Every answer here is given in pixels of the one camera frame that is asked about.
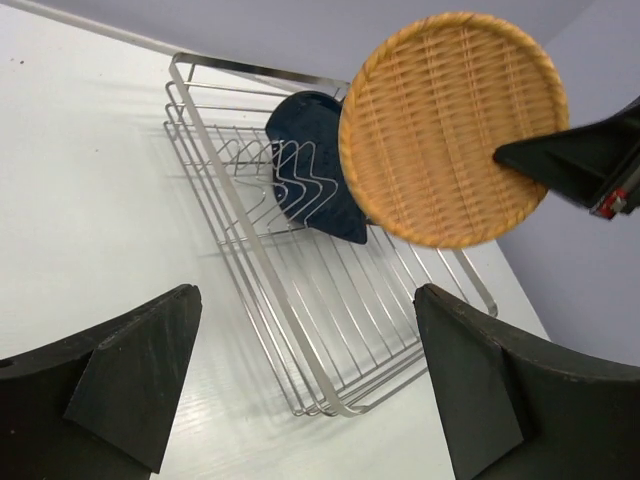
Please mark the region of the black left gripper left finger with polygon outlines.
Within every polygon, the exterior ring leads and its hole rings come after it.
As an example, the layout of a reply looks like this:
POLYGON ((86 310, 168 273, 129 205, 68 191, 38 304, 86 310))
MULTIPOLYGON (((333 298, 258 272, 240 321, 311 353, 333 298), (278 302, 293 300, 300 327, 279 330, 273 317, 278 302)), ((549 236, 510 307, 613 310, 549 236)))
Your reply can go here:
POLYGON ((132 311, 1 362, 4 479, 159 473, 202 313, 179 285, 132 311))

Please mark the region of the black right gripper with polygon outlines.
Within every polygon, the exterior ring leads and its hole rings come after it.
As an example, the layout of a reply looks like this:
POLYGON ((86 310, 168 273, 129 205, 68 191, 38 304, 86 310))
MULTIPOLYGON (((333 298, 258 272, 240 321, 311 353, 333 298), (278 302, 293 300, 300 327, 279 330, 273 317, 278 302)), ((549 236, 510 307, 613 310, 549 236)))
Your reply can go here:
POLYGON ((593 216, 630 215, 639 206, 639 101, 596 123, 502 145, 493 159, 593 216))

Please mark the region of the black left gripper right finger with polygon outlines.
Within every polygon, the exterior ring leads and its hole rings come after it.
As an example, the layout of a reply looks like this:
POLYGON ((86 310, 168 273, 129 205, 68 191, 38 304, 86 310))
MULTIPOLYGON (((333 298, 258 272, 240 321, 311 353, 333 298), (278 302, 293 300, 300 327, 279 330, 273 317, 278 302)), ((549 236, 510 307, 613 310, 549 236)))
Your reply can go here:
POLYGON ((456 478, 638 478, 638 367, 544 340, 434 284, 414 308, 456 478))

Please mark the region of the orange woven round plate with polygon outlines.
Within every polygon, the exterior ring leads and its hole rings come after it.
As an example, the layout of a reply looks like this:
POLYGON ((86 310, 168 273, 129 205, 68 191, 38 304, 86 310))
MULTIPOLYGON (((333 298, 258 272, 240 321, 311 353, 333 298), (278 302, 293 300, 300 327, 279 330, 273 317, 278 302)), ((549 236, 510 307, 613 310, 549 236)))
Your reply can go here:
POLYGON ((546 197, 495 150, 568 126, 563 83, 532 36, 489 14, 446 12, 404 27, 363 63, 344 99, 339 156, 375 224, 459 249, 512 230, 546 197))

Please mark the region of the dark blue glazed plate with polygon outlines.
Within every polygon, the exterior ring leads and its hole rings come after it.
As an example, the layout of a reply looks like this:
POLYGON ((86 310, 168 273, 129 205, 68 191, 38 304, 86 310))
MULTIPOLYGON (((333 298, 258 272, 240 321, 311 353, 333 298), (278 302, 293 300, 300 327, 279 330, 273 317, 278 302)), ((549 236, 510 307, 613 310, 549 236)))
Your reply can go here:
POLYGON ((272 149, 273 193, 285 217, 359 245, 367 219, 352 197, 338 152, 342 104, 316 91, 285 98, 265 127, 272 149))

